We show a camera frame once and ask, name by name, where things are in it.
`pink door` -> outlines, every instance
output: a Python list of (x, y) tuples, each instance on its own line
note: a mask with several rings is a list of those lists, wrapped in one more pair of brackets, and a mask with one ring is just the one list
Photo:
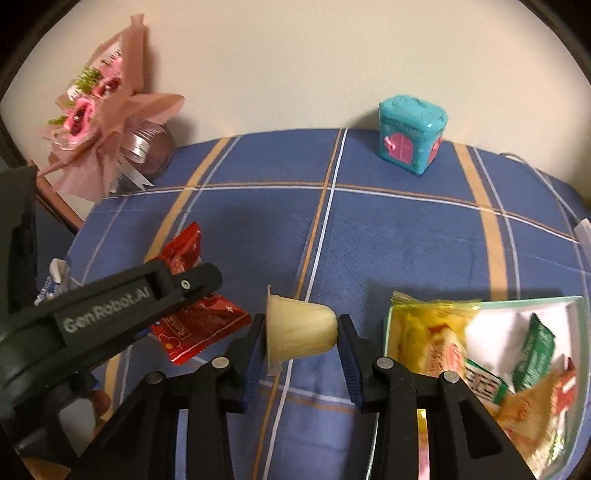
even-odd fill
[(437, 141), (435, 142), (435, 144), (433, 145), (433, 148), (431, 149), (431, 153), (429, 154), (429, 161), (427, 162), (427, 164), (431, 163), (433, 161), (433, 159), (435, 158), (435, 155), (437, 155), (437, 150), (439, 150), (439, 145), (441, 145), (442, 141), (443, 141), (443, 137), (439, 137), (437, 139)]
[(384, 145), (392, 158), (410, 165), (413, 161), (413, 142), (406, 135), (395, 133), (384, 138)]

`cable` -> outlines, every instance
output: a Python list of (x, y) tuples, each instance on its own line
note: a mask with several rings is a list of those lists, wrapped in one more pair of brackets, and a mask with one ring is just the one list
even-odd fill
[(501, 153), (501, 155), (503, 157), (509, 158), (510, 160), (517, 160), (518, 162), (524, 163), (529, 168), (531, 168), (532, 171), (538, 176), (538, 178), (544, 183), (544, 185), (546, 185), (546, 188), (548, 188), (550, 193), (552, 193), (552, 195), (554, 195), (556, 200), (558, 200), (562, 204), (562, 206), (569, 212), (569, 214), (571, 214), (571, 216), (576, 220), (577, 225), (581, 222), (581, 219), (573, 211), (573, 209), (570, 207), (570, 205), (568, 203), (566, 203), (565, 199), (560, 196), (560, 194), (555, 190), (554, 186), (548, 181), (548, 179), (546, 177), (544, 177), (540, 173), (540, 171), (537, 168), (532, 167), (523, 158), (521, 158), (519, 155), (515, 155), (514, 153), (503, 152), (503, 153)]

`metal screw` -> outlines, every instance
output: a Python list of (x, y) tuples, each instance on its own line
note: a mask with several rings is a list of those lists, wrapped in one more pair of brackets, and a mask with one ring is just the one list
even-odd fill
[(460, 375), (455, 373), (453, 370), (448, 370), (447, 372), (443, 373), (443, 378), (448, 383), (458, 383), (460, 380)]
[(230, 360), (225, 356), (218, 356), (212, 360), (212, 367), (214, 368), (226, 368), (228, 365), (230, 365)]
[(378, 367), (386, 369), (386, 370), (388, 368), (392, 368), (394, 366), (394, 360), (392, 360), (391, 358), (388, 358), (387, 356), (383, 356), (381, 358), (378, 358), (375, 363)]
[(160, 383), (164, 378), (164, 375), (160, 372), (152, 372), (146, 375), (146, 383), (148, 385), (155, 385)]

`toy house box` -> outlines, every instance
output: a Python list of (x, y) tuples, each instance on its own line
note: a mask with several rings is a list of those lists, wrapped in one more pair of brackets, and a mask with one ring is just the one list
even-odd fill
[(379, 156), (422, 174), (437, 155), (447, 125), (443, 108), (410, 95), (379, 104)]

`red snack packet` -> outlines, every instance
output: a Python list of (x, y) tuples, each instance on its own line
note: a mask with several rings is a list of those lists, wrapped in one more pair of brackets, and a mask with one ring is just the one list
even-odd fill
[[(201, 230), (195, 222), (168, 243), (158, 256), (173, 274), (182, 273), (201, 261)], [(249, 314), (220, 295), (209, 295), (174, 315), (152, 325), (168, 357), (176, 365), (205, 350), (209, 345), (245, 327)]]

